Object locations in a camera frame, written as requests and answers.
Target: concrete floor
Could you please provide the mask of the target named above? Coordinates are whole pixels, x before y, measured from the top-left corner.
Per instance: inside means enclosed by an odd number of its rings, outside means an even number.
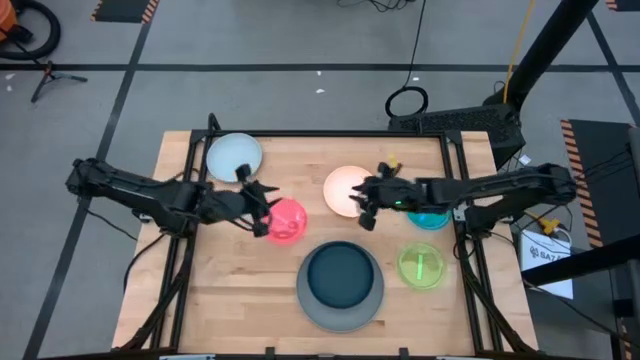
[[[5,234],[5,251],[0,253],[0,286],[5,289],[0,292],[3,359],[22,358],[74,218],[76,201],[63,186],[71,162],[96,154],[110,119],[117,120],[117,127],[107,161],[149,175],[162,133],[202,128],[211,111],[225,129],[384,129],[388,120],[384,101],[406,77],[404,71],[322,71],[321,75],[315,70],[137,71],[129,74],[133,80],[118,117],[114,102],[123,89],[124,65],[132,57],[142,26],[90,22],[95,6],[91,1],[42,2],[63,26],[53,61],[121,64],[123,71],[78,73],[89,82],[51,85],[35,105],[29,98],[39,73],[0,71],[0,164],[9,170],[0,177],[0,203],[7,208],[0,218]],[[429,0],[416,63],[507,64],[527,3]],[[537,2],[523,54],[556,4]],[[367,4],[343,9],[332,0],[162,0],[139,63],[407,63],[418,11],[418,3],[379,14]],[[613,13],[604,3],[594,14],[617,62],[639,65],[640,38],[632,34],[640,30],[640,14]],[[44,29],[42,19],[33,14],[25,14],[22,22],[36,34]],[[12,62],[0,60],[0,66],[6,63]],[[607,65],[607,61],[585,23],[555,64]],[[10,80],[5,78],[12,74]],[[428,90],[430,110],[443,110],[481,103],[505,74],[470,68],[415,72],[412,77]],[[640,74],[624,73],[624,79],[640,96]],[[318,89],[325,92],[318,94]],[[397,106],[411,109],[412,100]],[[534,164],[567,165],[560,119],[633,123],[608,71],[545,74],[521,117],[528,142],[524,152]],[[117,205],[96,200],[91,207],[132,233],[139,228]],[[574,245],[587,248],[579,208],[571,208]],[[567,220],[564,210],[554,215]],[[87,219],[39,356],[110,348],[122,300],[122,276],[133,250],[131,240]],[[608,337],[600,333],[565,328],[544,316],[534,320],[543,350],[577,357],[611,356]]]

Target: black pole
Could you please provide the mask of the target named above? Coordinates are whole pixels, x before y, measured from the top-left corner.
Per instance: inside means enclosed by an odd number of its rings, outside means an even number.
[[[556,260],[522,272],[522,278],[535,286],[572,279],[640,257],[640,235],[634,235],[610,245]]]
[[[578,30],[598,0],[562,0],[536,41],[516,68],[509,82],[507,99],[518,111],[540,76]],[[502,104],[504,87],[483,105]]]

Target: yellow cable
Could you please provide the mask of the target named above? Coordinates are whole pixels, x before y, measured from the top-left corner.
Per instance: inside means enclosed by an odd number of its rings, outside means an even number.
[[[527,15],[524,17],[524,22],[520,28],[520,34],[518,34],[518,40],[516,40],[516,48],[513,49],[511,55],[511,62],[509,63],[509,70],[507,70],[507,81],[504,82],[504,92],[502,94],[502,103],[507,103],[507,93],[509,92],[509,81],[511,81],[511,71],[513,70],[513,64],[516,62],[518,53],[520,53],[520,46],[522,45],[522,38],[524,37],[524,30],[527,28],[527,23],[531,17],[531,11],[536,4],[536,0],[529,0],[529,8],[527,9]]]

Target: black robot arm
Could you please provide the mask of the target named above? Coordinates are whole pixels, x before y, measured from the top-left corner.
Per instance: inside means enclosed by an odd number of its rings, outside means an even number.
[[[362,213],[360,225],[373,230],[378,209],[416,213],[445,213],[451,210],[464,218],[467,233],[482,237],[496,222],[519,214],[537,204],[566,205],[576,197],[576,183],[563,167],[544,164],[504,174],[469,180],[417,178],[415,182],[395,177],[400,170],[385,163],[378,176],[367,177],[351,196]],[[502,195],[488,206],[467,206],[469,200]]]
[[[193,229],[189,224],[197,221],[213,224],[229,221],[252,231],[256,237],[268,233],[269,209],[278,200],[268,203],[265,193],[278,190],[258,181],[248,182],[248,165],[236,170],[242,190],[214,191],[208,182],[179,181],[175,178],[157,181],[118,170],[96,159],[73,162],[73,171],[67,179],[67,189],[81,197],[106,197],[141,214],[151,216],[163,233],[186,237]],[[253,222],[243,216],[250,215]]]

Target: wooden table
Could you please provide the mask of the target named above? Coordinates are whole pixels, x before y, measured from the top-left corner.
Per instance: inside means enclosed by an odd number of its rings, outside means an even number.
[[[166,132],[154,178],[182,171],[189,132]],[[438,232],[420,230],[406,214],[381,211],[376,229],[360,228],[357,219],[334,214],[322,194],[324,179],[342,165],[376,172],[378,162],[395,154],[403,178],[444,177],[439,141],[428,138],[258,138],[264,159],[260,182],[280,187],[276,196],[293,197],[306,209],[309,227],[302,241],[278,247],[228,223],[200,226],[189,282],[180,352],[261,354],[274,346],[278,354],[394,355],[408,347],[412,355],[472,355],[473,345],[460,266],[452,255],[451,224]],[[471,177],[495,173],[486,133],[463,133]],[[453,147],[450,147],[455,158]],[[202,150],[197,153],[196,164]],[[229,188],[216,184],[216,188]],[[506,225],[494,231],[510,237]],[[143,225],[140,251],[155,239],[155,225]],[[295,295],[298,267],[312,249],[332,240],[357,243],[377,259],[385,279],[385,299],[375,320],[349,334],[316,327],[302,312]],[[395,269],[407,244],[422,241],[436,247],[447,265],[439,287],[417,292]],[[168,239],[152,248],[131,271],[113,345],[125,343],[158,300]],[[531,346],[537,347],[529,307],[513,247],[498,237],[484,240],[495,303]],[[478,302],[485,348],[490,349],[486,313]],[[162,344],[168,344],[173,308],[167,311]]]

